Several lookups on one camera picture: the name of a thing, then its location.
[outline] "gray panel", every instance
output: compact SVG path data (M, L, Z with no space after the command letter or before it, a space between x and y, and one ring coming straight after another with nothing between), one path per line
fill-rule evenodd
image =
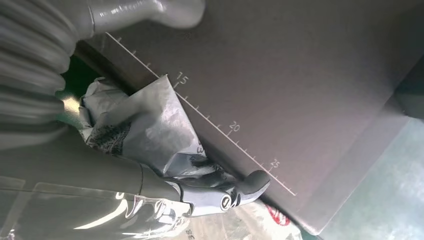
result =
M424 53L422 3L210 1L191 30L140 23L111 33L128 50L119 59L105 47L118 47L109 37L94 46L127 70L133 86L145 85L140 76L148 72L130 53L158 76L168 73L203 141L242 175L269 170L277 180L267 196L317 234L388 144L378 116ZM394 122L387 136L402 127ZM375 134L364 133L373 126ZM364 140L376 146L356 159L364 167L346 186L329 185ZM335 195L324 206L322 189Z

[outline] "crumpled plastic bag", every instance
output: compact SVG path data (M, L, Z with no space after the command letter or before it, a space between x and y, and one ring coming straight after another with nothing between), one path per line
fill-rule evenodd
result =
M81 99L81 131L94 149L149 166L161 177L214 187L235 179L205 155L167 76L131 96L105 78L92 83ZM173 229L173 236L187 224ZM170 237L140 232L135 238ZM181 240L301 240L300 230L260 200L223 214L191 218Z

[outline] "spray gun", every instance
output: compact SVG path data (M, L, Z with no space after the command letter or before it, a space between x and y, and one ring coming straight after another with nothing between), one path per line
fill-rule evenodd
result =
M103 193L179 202L188 206L187 217L197 217L250 203L267 189L270 178L263 171L213 188L163 179L145 165L87 147L78 131L56 121L64 106L55 92L65 86L60 74L67 71L77 41L141 20L189 28L204 10L204 0L0 1L0 195L13 196L9 203L0 198L0 217L5 216L0 239L16 234L17 221L37 194L87 195L92 207L85 217L100 214L95 199ZM49 211L56 216L50 207L44 216Z

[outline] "gray hose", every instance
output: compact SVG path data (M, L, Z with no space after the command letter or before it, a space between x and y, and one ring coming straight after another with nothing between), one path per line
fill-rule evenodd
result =
M24 180L26 191L48 183L131 194L144 182L145 194L178 201L139 163L87 147L56 121L64 104L55 92L78 40L145 19L192 27L204 8L203 0L0 0L0 179Z
M52 124L64 110L54 95L78 40L146 19L188 28L204 9L204 0L0 0L0 150L63 131ZM13 132L20 141L8 141Z

